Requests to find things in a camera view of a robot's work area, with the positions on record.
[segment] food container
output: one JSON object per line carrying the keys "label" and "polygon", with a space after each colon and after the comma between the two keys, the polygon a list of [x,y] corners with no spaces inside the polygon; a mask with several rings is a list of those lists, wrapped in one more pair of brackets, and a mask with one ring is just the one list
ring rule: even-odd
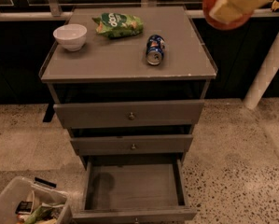
{"label": "food container", "polygon": [[25,201],[32,191],[41,203],[64,203],[63,210],[57,219],[57,224],[69,224],[71,222],[71,209],[67,197],[63,193],[43,187],[28,178],[17,176],[0,193],[0,224],[17,223],[15,212],[18,204],[21,201]]}

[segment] soda can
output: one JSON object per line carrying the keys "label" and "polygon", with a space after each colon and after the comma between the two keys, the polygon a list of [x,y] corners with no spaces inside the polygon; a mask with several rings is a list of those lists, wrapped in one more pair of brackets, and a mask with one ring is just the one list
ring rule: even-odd
{"label": "soda can", "polygon": [[146,44],[146,60],[151,65],[158,65],[164,59],[165,41],[159,35],[152,35]]}

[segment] open drawer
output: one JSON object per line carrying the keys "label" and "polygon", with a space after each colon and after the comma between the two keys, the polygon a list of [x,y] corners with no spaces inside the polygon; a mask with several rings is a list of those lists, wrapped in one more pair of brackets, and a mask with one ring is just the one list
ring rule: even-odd
{"label": "open drawer", "polygon": [[76,223],[139,223],[191,220],[176,154],[95,156]]}

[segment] black wall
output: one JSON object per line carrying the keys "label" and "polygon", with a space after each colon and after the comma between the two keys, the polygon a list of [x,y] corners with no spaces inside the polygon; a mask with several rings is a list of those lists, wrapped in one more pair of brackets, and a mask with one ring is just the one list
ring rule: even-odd
{"label": "black wall", "polygon": [[[218,74],[206,98],[244,98],[279,31],[279,17],[252,18],[242,27],[218,31],[205,19],[194,23]],[[265,97],[279,97],[279,71]]]}
{"label": "black wall", "polygon": [[64,21],[0,22],[0,104],[48,103],[47,86],[38,76]]}

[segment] speckled floor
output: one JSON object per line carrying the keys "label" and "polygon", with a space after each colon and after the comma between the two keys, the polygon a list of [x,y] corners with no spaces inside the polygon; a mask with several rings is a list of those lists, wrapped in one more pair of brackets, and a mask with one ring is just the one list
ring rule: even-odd
{"label": "speckled floor", "polygon": [[[0,105],[0,192],[16,175],[45,178],[79,208],[85,171],[46,105]],[[207,100],[183,166],[187,224],[279,223],[279,98],[254,111],[241,100]]]}

